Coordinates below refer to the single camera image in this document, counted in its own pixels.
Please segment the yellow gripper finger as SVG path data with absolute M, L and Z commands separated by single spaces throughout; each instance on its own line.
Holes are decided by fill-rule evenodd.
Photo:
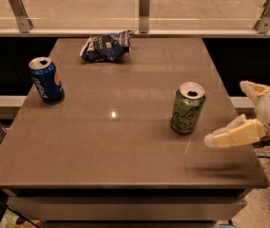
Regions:
M 258 119 L 247 119 L 241 114 L 226 127 L 213 131 L 204 137 L 210 148 L 228 148 L 256 143 L 266 136 L 264 125 Z
M 270 93 L 269 85 L 256 84 L 250 81 L 240 82 L 241 91 L 256 105 L 259 99 L 265 94 Z

